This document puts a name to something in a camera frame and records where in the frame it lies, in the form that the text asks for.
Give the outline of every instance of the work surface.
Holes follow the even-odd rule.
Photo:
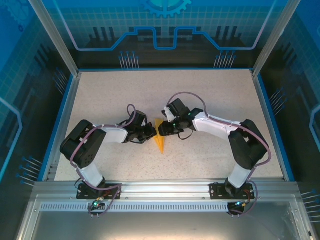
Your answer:
[[[255,122],[270,146],[272,160],[254,177],[282,177],[267,123],[249,70],[168,70],[82,73],[67,135],[79,121],[118,124],[128,119],[127,105],[134,104],[154,124],[169,98],[177,92],[193,92],[204,99],[208,113],[219,118]],[[203,109],[191,95],[179,98],[189,107]],[[189,130],[181,134],[186,137]],[[204,132],[187,140],[165,137],[164,154],[154,139],[144,144],[102,144],[96,159],[107,180],[171,180],[227,178],[236,162],[228,142]],[[79,177],[61,155],[55,180]]]

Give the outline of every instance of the black bracket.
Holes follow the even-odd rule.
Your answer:
[[[209,184],[209,193],[211,200],[247,200],[248,194],[245,192],[248,190],[250,193],[250,199],[255,199],[254,188],[252,184],[246,183],[244,184],[240,191],[234,195],[234,197],[230,196],[226,191],[226,185],[224,183],[213,183]]]
[[[103,188],[110,188],[113,186],[116,186],[117,184],[106,184]],[[112,200],[117,193],[118,188],[114,188],[112,190],[109,190],[109,194],[107,194],[104,199],[105,200]],[[116,200],[119,200],[121,196],[121,192],[118,193],[118,195],[115,197]],[[78,187],[78,192],[76,194],[76,199],[89,199],[89,200],[95,200],[99,196],[97,193],[92,191],[92,188],[90,188],[88,185],[81,183]]]

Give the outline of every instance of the yellow funnel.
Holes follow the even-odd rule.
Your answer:
[[[155,130],[156,130],[156,134],[157,136],[154,137],[154,140],[156,142],[156,144],[158,145],[160,151],[162,154],[164,154],[165,151],[165,137],[164,136],[160,136],[159,134],[159,126],[164,122],[163,119],[161,118],[156,118],[155,119]]]

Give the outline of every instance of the grid pattern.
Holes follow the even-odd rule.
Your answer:
[[[0,96],[9,104],[13,104],[27,74],[38,76],[41,68],[35,61],[40,44],[52,45],[38,17],[31,20],[24,30],[8,61],[0,72]],[[0,103],[0,129],[10,110]]]
[[[292,72],[298,75],[305,74],[320,102],[320,50],[296,13],[280,38],[277,48],[286,46],[288,43],[291,44],[297,56],[291,66]]]
[[[279,18],[283,7],[275,7],[259,44],[264,44]],[[68,47],[72,43],[56,9],[49,9],[52,19],[59,29]],[[129,32],[133,27],[160,27],[161,38],[172,38],[169,27],[197,26],[207,32],[211,37],[216,36],[217,29],[221,26],[224,31],[226,26],[232,29],[237,26],[236,36],[241,34],[241,41],[246,47],[252,47],[258,33],[270,11],[265,6],[188,6],[181,14],[167,18],[156,17],[143,7],[104,7],[104,8],[63,8],[62,15],[79,48],[85,48],[90,42],[89,35],[94,36],[93,28],[113,28],[116,38]]]

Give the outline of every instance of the gear logo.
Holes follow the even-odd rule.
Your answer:
[[[0,7],[6,7],[14,20],[21,26],[29,17],[28,0],[0,0]]]
[[[157,18],[163,16],[174,17],[180,14],[182,10],[187,9],[187,5],[191,4],[191,0],[141,0],[144,10],[150,14],[155,14]]]

